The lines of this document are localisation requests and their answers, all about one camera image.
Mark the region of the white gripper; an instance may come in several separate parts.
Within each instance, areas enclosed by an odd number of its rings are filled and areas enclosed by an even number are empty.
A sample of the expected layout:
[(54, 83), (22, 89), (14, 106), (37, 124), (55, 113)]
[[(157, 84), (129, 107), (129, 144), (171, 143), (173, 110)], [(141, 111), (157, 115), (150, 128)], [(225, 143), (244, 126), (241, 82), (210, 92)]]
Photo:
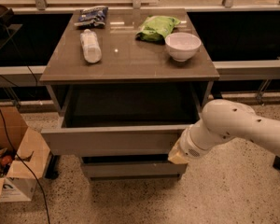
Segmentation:
[(196, 146), (190, 137), (190, 127), (182, 132), (168, 154), (168, 161), (173, 164), (188, 164), (187, 159), (197, 159), (208, 153), (208, 150)]

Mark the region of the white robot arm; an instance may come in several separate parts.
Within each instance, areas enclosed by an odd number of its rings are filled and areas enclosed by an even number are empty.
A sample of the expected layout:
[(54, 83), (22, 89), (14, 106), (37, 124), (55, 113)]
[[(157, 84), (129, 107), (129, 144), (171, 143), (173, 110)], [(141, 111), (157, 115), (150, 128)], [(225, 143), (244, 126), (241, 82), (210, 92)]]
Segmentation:
[(280, 157), (280, 120), (258, 116), (248, 105), (216, 99), (208, 102), (203, 107), (201, 118), (182, 132), (168, 154), (168, 161), (189, 163), (235, 137)]

